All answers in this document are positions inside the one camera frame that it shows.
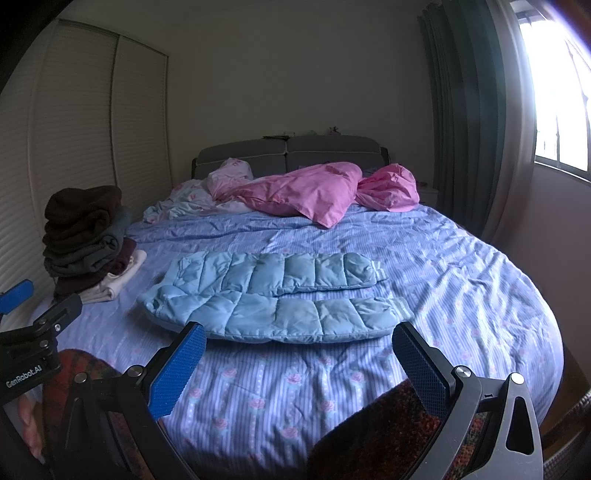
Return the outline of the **person's left hand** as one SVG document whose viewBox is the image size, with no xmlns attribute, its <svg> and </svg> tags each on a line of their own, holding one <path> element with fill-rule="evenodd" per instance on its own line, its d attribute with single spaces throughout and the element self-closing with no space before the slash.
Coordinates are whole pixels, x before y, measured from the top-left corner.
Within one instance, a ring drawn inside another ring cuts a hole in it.
<svg viewBox="0 0 591 480">
<path fill-rule="evenodd" d="M 27 395 L 22 395 L 17 402 L 17 412 L 22 426 L 22 437 L 30 450 L 30 453 L 37 459 L 41 457 L 43 440 L 39 427 L 34 416 L 34 404 Z"/>
</svg>

